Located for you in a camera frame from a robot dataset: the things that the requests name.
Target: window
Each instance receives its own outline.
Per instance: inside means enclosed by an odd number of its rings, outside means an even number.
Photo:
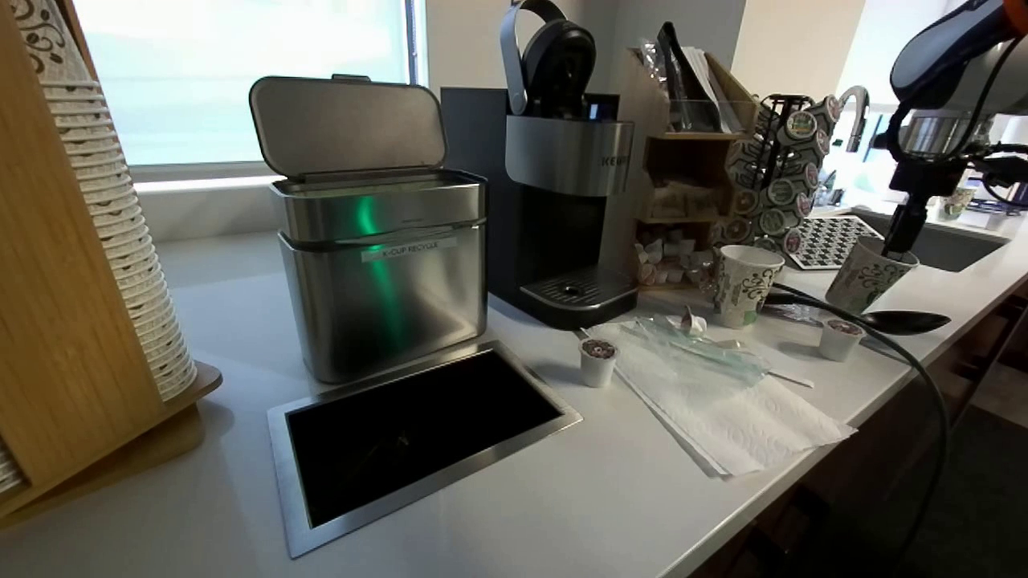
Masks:
[[[262,159],[249,90],[265,75],[414,81],[411,0],[76,0],[139,165]]]

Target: wooden panel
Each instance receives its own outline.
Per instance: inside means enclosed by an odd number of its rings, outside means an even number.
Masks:
[[[163,403],[9,8],[0,71],[0,435],[45,486]]]

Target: napkin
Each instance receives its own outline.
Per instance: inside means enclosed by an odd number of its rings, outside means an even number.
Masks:
[[[796,386],[748,366],[698,355],[625,324],[608,324],[603,335],[617,340],[617,377],[707,475],[781,467],[856,432],[809,403]]]

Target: spoon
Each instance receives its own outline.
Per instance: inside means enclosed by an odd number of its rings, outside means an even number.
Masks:
[[[928,335],[952,321],[947,313],[936,310],[868,310],[861,318],[868,328],[877,328],[885,335]]]

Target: white countertop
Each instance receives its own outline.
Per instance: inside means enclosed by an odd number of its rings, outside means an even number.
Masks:
[[[1028,227],[963,272],[920,267],[877,307],[933,307],[956,321],[902,337],[917,355],[941,354],[1028,271]],[[160,263],[195,358],[225,373],[203,402],[205,444],[174,461],[83,495],[0,534],[5,578],[110,576],[689,576],[823,456],[779,473],[707,477],[625,386],[583,388],[579,340],[509,306],[491,330],[583,414],[548,435],[387,520],[294,563],[281,520],[268,409],[318,386],[300,358],[294,306],[275,235],[163,245]],[[785,281],[823,295],[828,272]],[[759,321],[747,330],[817,382],[805,390],[838,419],[861,423],[910,369],[856,351],[838,362],[805,355],[817,330]]]

